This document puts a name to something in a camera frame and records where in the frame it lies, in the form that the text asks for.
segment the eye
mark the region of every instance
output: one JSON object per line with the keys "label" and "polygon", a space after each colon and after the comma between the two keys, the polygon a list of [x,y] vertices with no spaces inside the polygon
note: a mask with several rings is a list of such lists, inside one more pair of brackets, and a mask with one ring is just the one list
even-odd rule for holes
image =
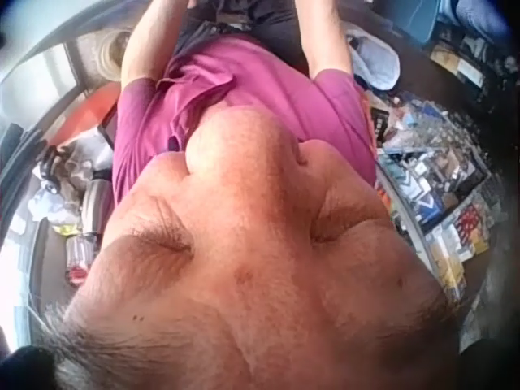
{"label": "eye", "polygon": [[329,190],[321,210],[310,226],[311,240],[318,244],[336,241],[349,229],[368,220],[381,220],[391,226],[386,211],[381,212],[381,207],[370,201],[370,195],[372,194],[360,197],[340,188]]}

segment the person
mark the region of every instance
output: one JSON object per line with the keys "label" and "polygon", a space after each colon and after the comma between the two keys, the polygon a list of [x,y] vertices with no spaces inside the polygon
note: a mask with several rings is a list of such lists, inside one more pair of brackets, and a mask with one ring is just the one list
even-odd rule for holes
{"label": "person", "polygon": [[[196,18],[240,7],[248,32]],[[59,387],[453,388],[457,325],[374,190],[335,0],[153,0],[122,68],[117,206],[46,328]]]}

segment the blue item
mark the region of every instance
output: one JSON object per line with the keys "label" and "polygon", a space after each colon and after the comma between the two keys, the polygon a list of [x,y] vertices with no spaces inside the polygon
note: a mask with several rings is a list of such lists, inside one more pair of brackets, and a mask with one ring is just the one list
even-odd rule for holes
{"label": "blue item", "polygon": [[512,33],[503,15],[492,0],[459,0],[457,17],[471,32],[477,33],[493,45],[507,46]]}
{"label": "blue item", "polygon": [[375,4],[375,11],[426,45],[436,25],[439,4],[440,0],[383,0]]}
{"label": "blue item", "polygon": [[442,215],[443,208],[433,193],[427,193],[414,203],[417,215],[420,215],[419,223],[424,226]]}

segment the clutter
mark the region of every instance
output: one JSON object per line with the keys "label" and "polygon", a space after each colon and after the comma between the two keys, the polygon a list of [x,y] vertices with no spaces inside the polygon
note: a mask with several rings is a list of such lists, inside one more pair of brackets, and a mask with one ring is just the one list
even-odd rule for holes
{"label": "clutter", "polygon": [[506,218],[500,178],[490,172],[474,141],[478,129],[467,115],[411,93],[367,95],[379,166],[408,206],[398,211],[381,184],[378,193],[405,240],[417,249],[417,237],[422,237],[429,260],[425,263],[447,295],[458,301],[466,286],[463,263],[489,250],[493,227]]}

